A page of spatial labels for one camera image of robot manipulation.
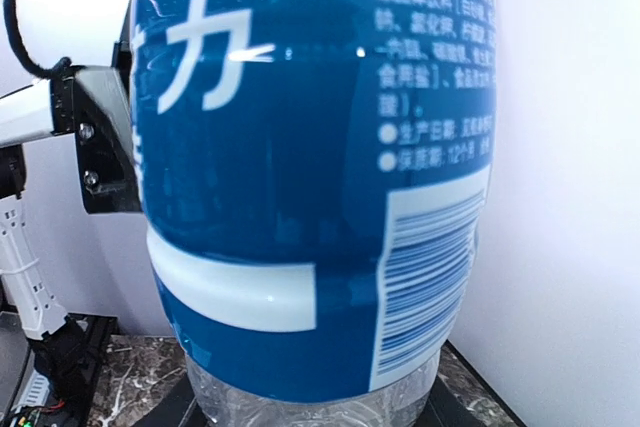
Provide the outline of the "white cap blue label bottle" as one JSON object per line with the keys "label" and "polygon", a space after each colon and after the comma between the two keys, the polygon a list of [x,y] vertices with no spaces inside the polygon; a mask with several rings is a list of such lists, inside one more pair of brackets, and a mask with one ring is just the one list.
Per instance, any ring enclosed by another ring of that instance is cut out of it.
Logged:
{"label": "white cap blue label bottle", "polygon": [[135,171],[217,426],[410,426],[494,151],[494,0],[132,0]]}

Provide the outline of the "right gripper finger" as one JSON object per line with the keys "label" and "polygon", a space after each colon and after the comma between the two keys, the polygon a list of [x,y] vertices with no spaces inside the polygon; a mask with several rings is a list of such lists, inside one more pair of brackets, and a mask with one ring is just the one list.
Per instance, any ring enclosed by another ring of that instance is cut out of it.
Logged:
{"label": "right gripper finger", "polygon": [[74,67],[51,81],[54,134],[74,136],[84,209],[138,213],[127,83],[113,67]]}

